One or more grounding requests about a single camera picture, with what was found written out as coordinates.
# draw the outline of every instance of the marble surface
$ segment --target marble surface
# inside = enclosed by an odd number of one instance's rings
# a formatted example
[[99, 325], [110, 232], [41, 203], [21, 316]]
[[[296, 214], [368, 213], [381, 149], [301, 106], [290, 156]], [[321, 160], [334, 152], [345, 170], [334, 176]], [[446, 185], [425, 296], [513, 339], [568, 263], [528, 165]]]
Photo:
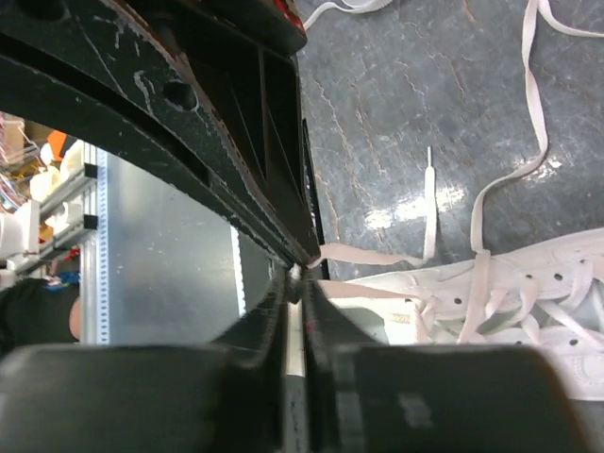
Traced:
[[[296, 4], [306, 18], [322, 1]], [[394, 0], [370, 14], [330, 10], [312, 26], [299, 63], [327, 242], [421, 256], [430, 145], [440, 216], [430, 264], [473, 258], [476, 195], [538, 154], [520, 57], [526, 4]], [[563, 23], [604, 32], [603, 1], [550, 4]], [[538, 171], [487, 196], [484, 239], [494, 253], [604, 227], [604, 40], [539, 19], [532, 55], [549, 153]], [[406, 268], [329, 266], [337, 279]], [[604, 445], [604, 405], [579, 407]]]

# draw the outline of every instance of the white shoelace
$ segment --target white shoelace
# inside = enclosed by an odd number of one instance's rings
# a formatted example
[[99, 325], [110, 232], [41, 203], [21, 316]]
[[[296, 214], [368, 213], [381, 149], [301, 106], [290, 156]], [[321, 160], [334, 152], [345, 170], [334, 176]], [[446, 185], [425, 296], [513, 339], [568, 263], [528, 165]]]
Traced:
[[[497, 311], [499, 304], [503, 301], [509, 290], [489, 290], [489, 267], [491, 262], [491, 252], [483, 246], [482, 225], [483, 225], [483, 204], [484, 197], [495, 185], [500, 182], [526, 176], [539, 168], [545, 159], [548, 148], [547, 130], [545, 127], [545, 116], [541, 96], [537, 81], [530, 70], [530, 49], [532, 47], [536, 25], [537, 13], [541, 13], [545, 21], [555, 30], [572, 36], [585, 38], [604, 38], [604, 33], [595, 33], [591, 31], [579, 30], [561, 24], [554, 18], [548, 0], [528, 0], [525, 10], [522, 31], [522, 61], [525, 67], [525, 86], [526, 98], [528, 106], [528, 114], [530, 116], [537, 142], [539, 144], [539, 154], [534, 159], [517, 168], [510, 174], [500, 177], [488, 184], [477, 196], [474, 208], [472, 210], [470, 243], [472, 250], [477, 255], [475, 258], [472, 283], [470, 288], [470, 297], [468, 300], [465, 321], [461, 328], [458, 337], [458, 343], [468, 341], [486, 341], [478, 334], [478, 328], [481, 324], [490, 319]], [[342, 260], [357, 264], [380, 264], [388, 265], [401, 261], [406, 261], [415, 267], [424, 265], [434, 255], [436, 241], [436, 225], [437, 225], [437, 206], [434, 191], [434, 169], [431, 166], [431, 155], [428, 150], [428, 168], [426, 170], [426, 187], [425, 199], [427, 201], [427, 227], [424, 241], [424, 257], [418, 259], [406, 254], [386, 255], [376, 251], [362, 250], [356, 247], [351, 247], [339, 243], [326, 244], [321, 247], [321, 259], [313, 263], [317, 265], [321, 260]], [[515, 313], [510, 319], [503, 322], [498, 329], [512, 327], [520, 324], [520, 327], [527, 333], [531, 340], [538, 344], [540, 336], [540, 327], [535, 318], [530, 314], [532, 308], [536, 305], [545, 311], [551, 319], [568, 327], [576, 332], [581, 338], [588, 340], [594, 347], [602, 348], [604, 346], [604, 338], [597, 332], [590, 331], [580, 326], [569, 313], [581, 303], [585, 298], [594, 278], [604, 281], [604, 265], [602, 263], [581, 263], [576, 272], [573, 290], [571, 294], [560, 304], [555, 304], [551, 301], [538, 301], [538, 283], [531, 278], [521, 285], [520, 297], [522, 305], [520, 310]], [[364, 288], [360, 285], [354, 285], [347, 282], [330, 281], [323, 282], [324, 290], [328, 297], [374, 297], [374, 298], [400, 298], [405, 297], [404, 294], [386, 292], [382, 290], [373, 290]], [[419, 330], [424, 332], [421, 335], [428, 335], [434, 321], [436, 305], [438, 299], [432, 297], [427, 301], [426, 306], [421, 312], [423, 324]], [[604, 309], [599, 306], [595, 307], [598, 321], [604, 327]]]
[[310, 17], [304, 23], [304, 28], [309, 29], [312, 24], [319, 18], [321, 14], [323, 14], [328, 9], [338, 9], [342, 12], [347, 12], [349, 14], [363, 14], [364, 12], [377, 11], [378, 9], [382, 9], [387, 7], [393, 2], [393, 0], [365, 0], [364, 2], [360, 2], [359, 0], [342, 0], [342, 3], [346, 5], [346, 8], [341, 7], [337, 3], [333, 2], [325, 2], [319, 8], [312, 12]]

